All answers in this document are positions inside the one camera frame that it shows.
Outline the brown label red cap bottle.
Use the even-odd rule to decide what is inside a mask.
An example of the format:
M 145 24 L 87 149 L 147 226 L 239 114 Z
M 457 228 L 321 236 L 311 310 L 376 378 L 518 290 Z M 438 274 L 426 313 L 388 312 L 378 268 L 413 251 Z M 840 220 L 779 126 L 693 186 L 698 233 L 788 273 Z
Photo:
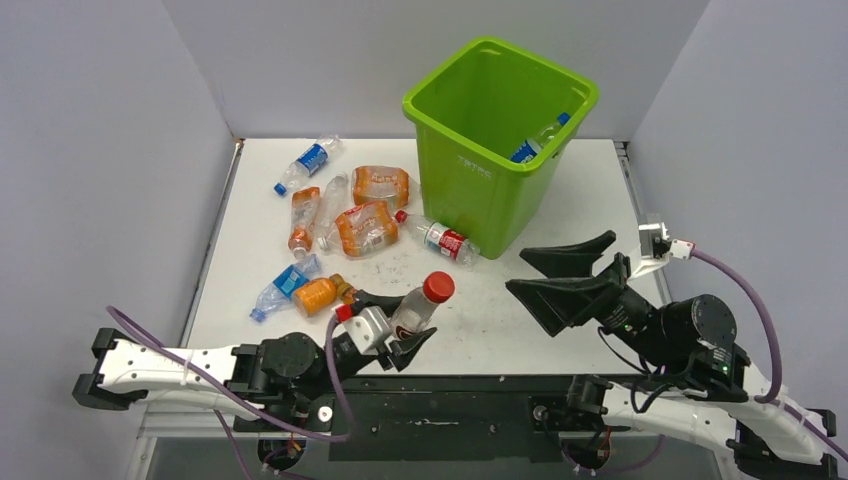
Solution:
M 411 338 L 426 329 L 435 310 L 455 293 L 453 278 L 442 271 L 430 273 L 423 284 L 410 291 L 390 318 L 398 340 Z

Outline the orange juice bottle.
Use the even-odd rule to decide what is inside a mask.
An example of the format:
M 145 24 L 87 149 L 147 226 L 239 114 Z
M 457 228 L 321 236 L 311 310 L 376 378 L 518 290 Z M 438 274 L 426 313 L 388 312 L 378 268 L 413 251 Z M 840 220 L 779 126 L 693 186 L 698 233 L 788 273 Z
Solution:
M 313 317 L 336 301 L 351 304 L 357 289 L 340 274 L 316 278 L 295 290 L 292 302 L 304 317 Z

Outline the crushed blue label bottle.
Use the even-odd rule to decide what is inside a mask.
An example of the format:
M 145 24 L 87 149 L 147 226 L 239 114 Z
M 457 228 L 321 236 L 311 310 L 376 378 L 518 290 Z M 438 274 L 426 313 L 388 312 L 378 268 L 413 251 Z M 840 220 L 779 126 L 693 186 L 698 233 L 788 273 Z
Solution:
M 263 323 L 277 311 L 293 306 L 294 292 L 314 279 L 321 271 L 321 263 L 316 254 L 309 254 L 286 267 L 257 296 L 249 317 L 257 323 Z

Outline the pepsi bottle blue cap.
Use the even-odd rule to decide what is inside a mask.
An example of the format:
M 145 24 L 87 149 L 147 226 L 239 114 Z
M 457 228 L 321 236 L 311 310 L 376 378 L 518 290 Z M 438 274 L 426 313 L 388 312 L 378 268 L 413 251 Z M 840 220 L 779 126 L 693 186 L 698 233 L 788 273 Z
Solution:
M 524 164 L 533 160 L 554 139 L 570 119 L 571 115 L 567 112 L 559 114 L 553 123 L 545 126 L 534 136 L 526 138 L 510 155 L 509 160 L 517 164 Z

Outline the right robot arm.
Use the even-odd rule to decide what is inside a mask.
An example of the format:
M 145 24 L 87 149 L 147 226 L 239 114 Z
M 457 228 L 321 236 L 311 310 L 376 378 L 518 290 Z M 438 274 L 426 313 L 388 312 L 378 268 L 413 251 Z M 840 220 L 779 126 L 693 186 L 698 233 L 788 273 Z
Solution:
M 615 242 L 607 231 L 568 246 L 522 250 L 540 273 L 510 280 L 507 290 L 543 330 L 557 335 L 590 321 L 602 339 L 615 337 L 637 355 L 622 381 L 575 376 L 565 405 L 539 404 L 544 428 L 642 430 L 686 441 L 729 459 L 756 479 L 835 479 L 847 459 L 835 444 L 828 410 L 793 401 L 778 378 L 766 378 L 736 342 L 735 317 L 720 298 L 703 294 L 656 307 L 631 281 L 673 259 L 696 255 L 692 242 L 670 237 L 662 223 L 639 229 L 640 244 L 594 264 Z

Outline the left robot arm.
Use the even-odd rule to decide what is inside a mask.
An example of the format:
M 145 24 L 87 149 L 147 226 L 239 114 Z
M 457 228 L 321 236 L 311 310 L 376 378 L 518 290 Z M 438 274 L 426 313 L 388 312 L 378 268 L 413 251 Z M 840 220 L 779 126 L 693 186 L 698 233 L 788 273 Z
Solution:
M 323 345 L 303 332 L 258 344 L 221 348 L 164 348 L 151 339 L 134 340 L 113 328 L 98 331 L 91 350 L 95 368 L 72 389 L 81 406 L 124 411 L 135 403 L 174 403 L 219 410 L 244 420 L 261 419 L 282 431 L 298 410 L 336 393 L 342 381 L 377 362 L 385 370 L 407 368 L 435 334 L 433 327 L 399 333 L 390 314 L 398 297 L 357 294 L 337 307 L 332 333 Z

